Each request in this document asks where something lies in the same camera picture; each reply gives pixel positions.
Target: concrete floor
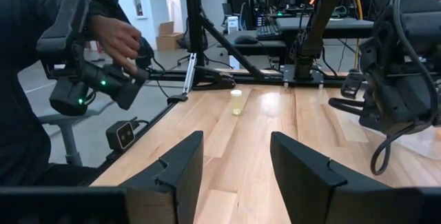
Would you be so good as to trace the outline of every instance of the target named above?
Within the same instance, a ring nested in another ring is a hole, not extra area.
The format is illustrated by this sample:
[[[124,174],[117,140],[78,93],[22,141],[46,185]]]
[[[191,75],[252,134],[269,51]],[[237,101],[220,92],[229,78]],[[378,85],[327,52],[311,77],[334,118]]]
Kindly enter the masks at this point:
[[[227,54],[223,48],[215,46],[216,41],[209,37],[209,48],[205,54],[214,60],[228,63],[228,56],[220,56],[221,53]],[[356,41],[351,39],[347,43],[355,49]],[[337,40],[326,40],[326,58],[327,62],[335,70],[337,70],[344,46]],[[177,59],[187,55],[185,50],[156,52],[156,60],[166,69],[174,68],[174,70],[186,70],[187,64],[176,67]],[[95,52],[88,54],[90,58],[102,57]],[[249,61],[257,68],[267,68],[267,56],[248,57]],[[340,71],[348,71],[353,66],[354,53],[349,49],[345,49]],[[224,65],[210,63],[211,68],[225,68]],[[49,95],[54,87],[54,81],[46,79],[43,68],[40,63],[36,63],[19,75],[20,82],[25,90],[33,110],[37,115],[44,113],[50,108],[48,101]],[[161,82],[169,95],[180,94],[182,92],[183,82]],[[110,98],[104,94],[99,94],[96,101],[110,102]],[[99,116],[92,116],[74,126],[74,135],[77,148],[81,154],[83,164],[86,166],[97,167],[104,162],[105,157],[110,153],[107,144],[105,131],[112,124],[121,120],[130,120],[137,116],[139,119],[151,120],[166,106],[166,97],[159,90],[156,82],[149,82],[139,92],[132,107],[125,111],[120,109],[116,104],[111,105],[103,111]],[[52,139],[52,153],[50,161],[54,163],[65,163],[65,148],[59,128],[57,126],[45,125],[45,129]]]

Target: plastic vial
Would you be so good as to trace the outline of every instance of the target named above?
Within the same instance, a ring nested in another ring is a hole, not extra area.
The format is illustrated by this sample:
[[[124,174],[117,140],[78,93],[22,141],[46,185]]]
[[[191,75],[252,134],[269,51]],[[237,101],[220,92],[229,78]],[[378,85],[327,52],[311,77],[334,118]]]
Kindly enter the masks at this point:
[[[241,90],[232,90],[232,107],[233,107],[233,115],[238,116],[242,112],[242,91]]]

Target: cardboard box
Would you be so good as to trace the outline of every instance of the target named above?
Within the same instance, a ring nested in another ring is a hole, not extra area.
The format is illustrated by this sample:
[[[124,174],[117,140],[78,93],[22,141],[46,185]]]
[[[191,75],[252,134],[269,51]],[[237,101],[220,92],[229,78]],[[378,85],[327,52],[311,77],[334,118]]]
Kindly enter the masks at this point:
[[[156,38],[158,51],[176,50],[179,45],[176,41],[183,37],[183,33],[173,32],[173,21],[159,25],[159,36]]]

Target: keyboard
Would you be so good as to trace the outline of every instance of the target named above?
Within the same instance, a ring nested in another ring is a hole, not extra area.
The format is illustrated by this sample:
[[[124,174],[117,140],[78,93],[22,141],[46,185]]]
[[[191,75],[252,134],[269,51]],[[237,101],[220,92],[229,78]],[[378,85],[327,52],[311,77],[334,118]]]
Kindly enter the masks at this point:
[[[259,41],[274,41],[282,38],[282,32],[275,25],[257,27]]]

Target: wooden tabletop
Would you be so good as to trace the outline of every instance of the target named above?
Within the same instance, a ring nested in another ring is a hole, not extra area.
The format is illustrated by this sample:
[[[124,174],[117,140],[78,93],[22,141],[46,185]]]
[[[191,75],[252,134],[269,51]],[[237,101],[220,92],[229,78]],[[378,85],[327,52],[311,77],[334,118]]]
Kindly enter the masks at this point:
[[[370,177],[369,162],[383,138],[331,108],[339,89],[237,85],[243,113],[233,116],[229,90],[190,92],[93,185],[118,185],[143,170],[194,130],[204,131],[203,180],[195,223],[289,223],[269,153],[281,131]],[[375,176],[394,187],[441,183],[441,162],[394,144],[389,168]]]

